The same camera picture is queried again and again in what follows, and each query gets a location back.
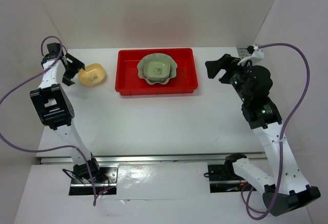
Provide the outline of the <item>yellow square plate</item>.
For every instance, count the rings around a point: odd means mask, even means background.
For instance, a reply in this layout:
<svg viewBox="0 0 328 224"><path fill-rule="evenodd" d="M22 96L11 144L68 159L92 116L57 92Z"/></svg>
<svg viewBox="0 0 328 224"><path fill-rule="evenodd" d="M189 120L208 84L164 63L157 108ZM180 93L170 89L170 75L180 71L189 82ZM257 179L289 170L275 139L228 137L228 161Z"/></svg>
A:
<svg viewBox="0 0 328 224"><path fill-rule="evenodd" d="M80 69L78 79L83 86L91 87L102 83L106 78L106 73L102 65L90 64Z"/></svg>

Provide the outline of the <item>large green scalloped bowl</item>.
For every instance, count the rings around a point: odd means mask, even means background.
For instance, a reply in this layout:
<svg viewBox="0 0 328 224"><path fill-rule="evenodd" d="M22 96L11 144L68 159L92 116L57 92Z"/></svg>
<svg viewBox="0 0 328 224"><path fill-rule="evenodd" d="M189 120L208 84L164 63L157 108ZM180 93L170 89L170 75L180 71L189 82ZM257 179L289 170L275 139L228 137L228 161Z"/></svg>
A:
<svg viewBox="0 0 328 224"><path fill-rule="evenodd" d="M148 79L144 78L144 65L145 65L145 61L147 59L151 59L151 58L164 58L164 59L168 59L171 63L171 70L170 70L170 77L168 79L166 79L164 82L153 82L150 81ZM137 64L137 69L138 69L138 77L141 79L144 79L149 85L154 85L154 84L161 84L161 85L166 85L170 79L175 78L177 75L177 63L175 62L175 60L167 55L167 54L163 54L163 53L153 53L153 54L149 54L146 55L145 57L143 57L140 62Z"/></svg>

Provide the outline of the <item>green square plate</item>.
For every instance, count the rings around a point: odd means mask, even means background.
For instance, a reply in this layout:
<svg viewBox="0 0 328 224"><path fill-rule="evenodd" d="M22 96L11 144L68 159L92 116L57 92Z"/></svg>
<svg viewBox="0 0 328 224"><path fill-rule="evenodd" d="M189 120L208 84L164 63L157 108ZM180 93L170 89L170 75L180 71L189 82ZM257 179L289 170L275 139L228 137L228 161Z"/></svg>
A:
<svg viewBox="0 0 328 224"><path fill-rule="evenodd" d="M171 63L164 58L151 58L145 61L143 68L144 75L149 76L166 76L170 74Z"/></svg>

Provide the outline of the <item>purple square plate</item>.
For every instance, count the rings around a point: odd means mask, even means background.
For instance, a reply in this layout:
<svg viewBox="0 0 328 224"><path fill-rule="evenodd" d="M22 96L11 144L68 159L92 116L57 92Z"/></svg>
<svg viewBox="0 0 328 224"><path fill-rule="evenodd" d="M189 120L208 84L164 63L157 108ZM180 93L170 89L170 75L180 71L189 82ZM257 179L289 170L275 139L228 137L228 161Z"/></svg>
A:
<svg viewBox="0 0 328 224"><path fill-rule="evenodd" d="M164 82L166 79L168 79L170 77L170 75L166 75L166 76L149 76L149 75L145 75L144 78L145 79L148 79L150 81L153 81L153 82Z"/></svg>

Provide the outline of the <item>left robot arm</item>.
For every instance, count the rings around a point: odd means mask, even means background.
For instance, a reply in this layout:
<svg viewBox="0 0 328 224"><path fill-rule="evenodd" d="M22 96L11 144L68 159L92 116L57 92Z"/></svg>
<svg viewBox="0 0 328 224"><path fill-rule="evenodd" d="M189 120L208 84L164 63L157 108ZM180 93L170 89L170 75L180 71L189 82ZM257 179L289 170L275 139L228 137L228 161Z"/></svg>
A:
<svg viewBox="0 0 328 224"><path fill-rule="evenodd" d="M37 89L30 92L36 112L46 127L53 130L67 145L73 161L73 173L79 179L96 182L101 177L97 160L84 145L74 124L74 108L61 84L71 86L72 78L85 64L69 53L64 54L59 43L47 44L48 53L42 59L46 71Z"/></svg>

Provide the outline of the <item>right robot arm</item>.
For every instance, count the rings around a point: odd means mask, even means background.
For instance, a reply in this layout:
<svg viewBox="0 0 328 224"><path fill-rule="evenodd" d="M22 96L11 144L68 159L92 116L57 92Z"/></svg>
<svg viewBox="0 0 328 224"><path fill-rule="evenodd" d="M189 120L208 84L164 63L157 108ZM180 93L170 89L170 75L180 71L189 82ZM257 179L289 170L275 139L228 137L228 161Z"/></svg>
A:
<svg viewBox="0 0 328 224"><path fill-rule="evenodd" d="M310 185L302 175L283 132L283 122L277 106L269 98L273 85L269 70L254 66L251 60L244 65L229 54L205 63L209 79L221 70L219 79L230 84L242 101L242 114L263 146L273 176L250 162L246 155L235 153L227 156L223 175L246 180L262 196L264 205L273 216L279 216L304 207L320 198L316 186Z"/></svg>

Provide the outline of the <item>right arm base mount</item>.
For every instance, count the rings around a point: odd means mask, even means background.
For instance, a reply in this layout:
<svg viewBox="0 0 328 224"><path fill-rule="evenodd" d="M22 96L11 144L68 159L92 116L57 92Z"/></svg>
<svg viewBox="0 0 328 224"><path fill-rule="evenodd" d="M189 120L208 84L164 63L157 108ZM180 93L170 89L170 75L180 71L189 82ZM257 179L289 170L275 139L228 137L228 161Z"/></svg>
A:
<svg viewBox="0 0 328 224"><path fill-rule="evenodd" d="M225 165L208 165L203 176L209 180L210 193L240 192L243 187L249 191L251 186L240 176L230 175Z"/></svg>

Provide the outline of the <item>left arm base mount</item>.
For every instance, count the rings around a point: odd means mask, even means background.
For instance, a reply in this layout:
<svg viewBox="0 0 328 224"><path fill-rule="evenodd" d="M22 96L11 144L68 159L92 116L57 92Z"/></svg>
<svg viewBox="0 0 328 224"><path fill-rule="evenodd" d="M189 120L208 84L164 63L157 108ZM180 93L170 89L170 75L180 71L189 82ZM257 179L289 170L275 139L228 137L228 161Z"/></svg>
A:
<svg viewBox="0 0 328 224"><path fill-rule="evenodd" d="M73 171L62 169L70 178L70 196L93 195L93 188L90 179L78 178ZM94 177L96 194L116 195L117 193L118 166L103 166L99 169L99 174Z"/></svg>

